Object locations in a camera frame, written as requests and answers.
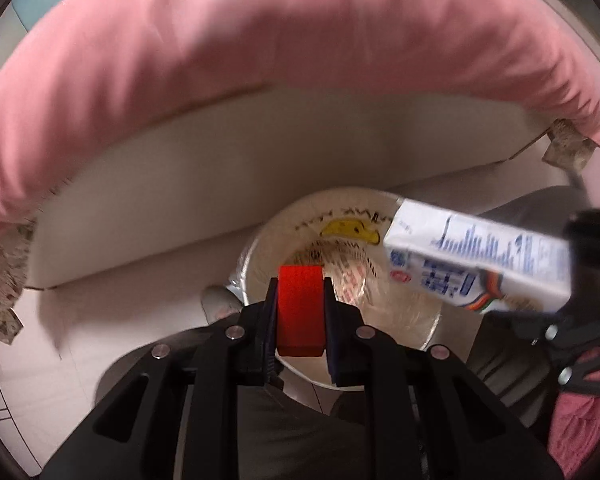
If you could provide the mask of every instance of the black pants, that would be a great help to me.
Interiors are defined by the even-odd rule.
[[[583,191],[551,187],[483,216],[560,236],[570,213],[587,207]],[[600,272],[573,267],[573,295],[564,309],[579,323],[600,317]],[[174,338],[196,338],[208,330],[194,329]],[[96,397],[102,398],[148,348],[117,361],[101,379]],[[485,321],[467,365],[526,426],[550,416],[556,383],[538,347]],[[238,389],[238,456],[241,480],[362,480],[365,428],[318,413],[271,386],[244,386]]]

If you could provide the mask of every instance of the white carton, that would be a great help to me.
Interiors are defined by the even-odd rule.
[[[559,238],[405,200],[384,246],[394,280],[478,312],[555,312],[571,296]]]

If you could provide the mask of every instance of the screw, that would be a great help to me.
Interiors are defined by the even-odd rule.
[[[359,326],[356,329],[356,335],[360,339],[371,339],[376,335],[376,329],[369,325]]]
[[[547,341],[553,341],[557,335],[558,335],[557,325],[549,325],[549,328],[547,328],[546,332],[544,333],[544,338]]]
[[[160,343],[152,348],[151,355],[154,356],[156,359],[163,359],[167,357],[167,355],[169,355],[170,351],[171,349],[169,348],[169,345]]]
[[[432,346],[429,349],[429,352],[431,354],[431,357],[433,357],[434,359],[439,359],[440,361],[444,361],[445,359],[448,359],[449,356],[451,355],[449,348],[447,348],[444,345]]]
[[[224,335],[231,340],[243,338],[244,333],[244,329],[240,325],[231,325],[224,331]]]
[[[561,384],[562,386],[564,386],[566,383],[568,383],[571,380],[571,376],[573,375],[573,370],[571,370],[571,368],[566,367],[563,371],[560,372],[560,375],[558,375],[558,384]]]

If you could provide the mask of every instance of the pink fabric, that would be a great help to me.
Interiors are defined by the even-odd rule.
[[[64,0],[0,72],[0,232],[112,143],[261,84],[515,101],[600,145],[600,96],[548,12],[538,0]]]
[[[600,355],[600,348],[590,350],[579,361]],[[600,381],[600,370],[587,379]],[[569,479],[600,442],[600,397],[560,394],[551,421],[548,449]]]

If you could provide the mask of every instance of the red block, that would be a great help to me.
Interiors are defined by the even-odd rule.
[[[277,338],[281,356],[320,357],[324,352],[322,267],[280,267]]]

